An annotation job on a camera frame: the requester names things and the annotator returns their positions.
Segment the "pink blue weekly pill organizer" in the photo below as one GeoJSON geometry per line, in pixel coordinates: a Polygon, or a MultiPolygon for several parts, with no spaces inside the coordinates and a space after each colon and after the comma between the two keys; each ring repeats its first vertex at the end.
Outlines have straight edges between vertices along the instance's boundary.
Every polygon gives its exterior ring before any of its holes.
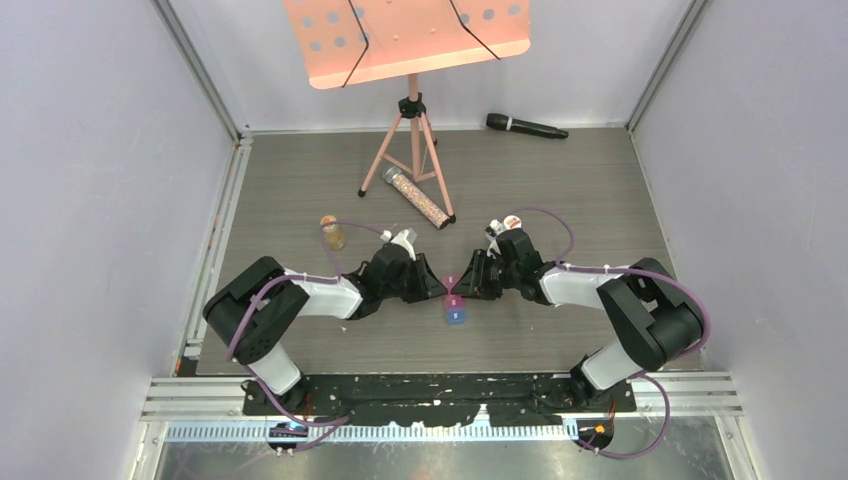
{"type": "Polygon", "coordinates": [[[464,324],[467,319],[465,299],[453,292],[453,287],[457,281],[458,277],[455,274],[445,275],[443,277],[443,284],[447,290],[447,294],[444,297],[445,320],[451,326],[464,324]]]}

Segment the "small amber pill bottle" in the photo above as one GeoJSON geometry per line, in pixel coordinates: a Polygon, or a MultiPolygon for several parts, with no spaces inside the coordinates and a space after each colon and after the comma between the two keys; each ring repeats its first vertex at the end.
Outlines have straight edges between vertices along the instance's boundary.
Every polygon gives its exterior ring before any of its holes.
{"type": "Polygon", "coordinates": [[[345,246],[346,240],[338,219],[333,215],[326,215],[321,219],[320,225],[327,246],[332,251],[341,250],[345,246]]]}

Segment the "white vitamin pill bottle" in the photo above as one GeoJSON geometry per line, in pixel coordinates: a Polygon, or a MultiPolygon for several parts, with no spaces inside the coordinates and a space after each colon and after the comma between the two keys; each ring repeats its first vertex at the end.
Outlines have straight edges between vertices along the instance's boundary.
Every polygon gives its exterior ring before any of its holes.
{"type": "Polygon", "coordinates": [[[518,229],[522,227],[522,220],[516,215],[507,215],[502,220],[505,230],[518,229]]]}

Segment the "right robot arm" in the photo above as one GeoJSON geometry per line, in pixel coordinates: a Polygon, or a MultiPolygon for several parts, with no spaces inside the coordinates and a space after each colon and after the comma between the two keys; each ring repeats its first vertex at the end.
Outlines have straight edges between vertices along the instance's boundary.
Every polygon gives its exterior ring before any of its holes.
{"type": "Polygon", "coordinates": [[[496,235],[487,250],[475,250],[451,292],[493,301],[509,289],[540,305],[607,314],[615,340],[584,357],[566,382],[569,398],[584,410],[598,409],[618,384],[657,371],[700,345],[708,332],[703,309],[657,260],[624,267],[545,261],[521,228],[496,235]]]}

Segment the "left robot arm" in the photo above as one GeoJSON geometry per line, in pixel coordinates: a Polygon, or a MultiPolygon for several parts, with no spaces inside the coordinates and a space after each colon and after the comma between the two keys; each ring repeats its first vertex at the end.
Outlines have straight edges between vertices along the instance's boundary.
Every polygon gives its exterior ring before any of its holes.
{"type": "Polygon", "coordinates": [[[339,277],[286,269],[264,256],[209,299],[202,317],[228,345],[229,359],[254,374],[270,403],[293,414],[305,405],[306,382],[281,340],[296,319],[360,320],[386,300],[414,304],[447,293],[424,254],[386,243],[370,260],[339,277]]]}

